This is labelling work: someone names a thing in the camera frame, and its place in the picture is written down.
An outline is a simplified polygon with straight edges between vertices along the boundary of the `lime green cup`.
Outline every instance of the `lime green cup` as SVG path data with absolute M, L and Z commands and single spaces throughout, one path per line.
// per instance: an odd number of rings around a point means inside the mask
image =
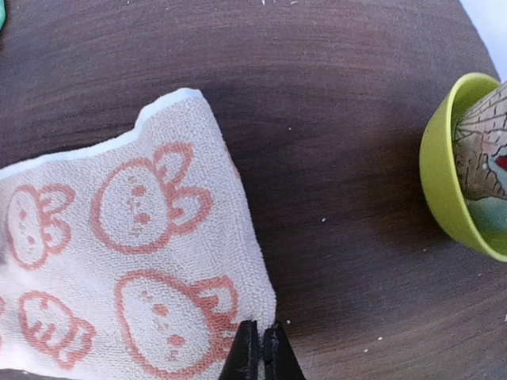
M 453 239 L 507 262 L 507 233 L 481 233 L 468 212 L 459 187 L 452 152 L 452 120 L 494 91 L 499 83 L 485 74 L 461 77 L 442 101 L 422 136 L 419 169 L 426 202 L 436 221 Z

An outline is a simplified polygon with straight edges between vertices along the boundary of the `wood grain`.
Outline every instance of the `wood grain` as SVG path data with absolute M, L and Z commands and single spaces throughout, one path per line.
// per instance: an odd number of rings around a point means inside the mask
M 452 83 L 494 74 L 456 0 L 7 5 L 0 165 L 112 138 L 156 97 L 202 89 L 308 379 L 507 378 L 505 267 L 444 235 L 418 178 Z

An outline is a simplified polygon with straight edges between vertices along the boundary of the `terry cloth towel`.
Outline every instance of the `terry cloth towel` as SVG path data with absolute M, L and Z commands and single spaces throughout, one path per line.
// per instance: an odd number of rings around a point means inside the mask
M 0 171 L 0 367 L 71 379 L 218 378 L 275 295 L 241 180 L 196 90 L 90 148 Z

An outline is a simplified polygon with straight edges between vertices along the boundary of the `towel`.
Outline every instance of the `towel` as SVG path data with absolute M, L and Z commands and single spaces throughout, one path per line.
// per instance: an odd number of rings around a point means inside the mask
M 0 368 L 217 379 L 238 323 L 274 321 L 245 193 L 207 101 L 0 171 Z

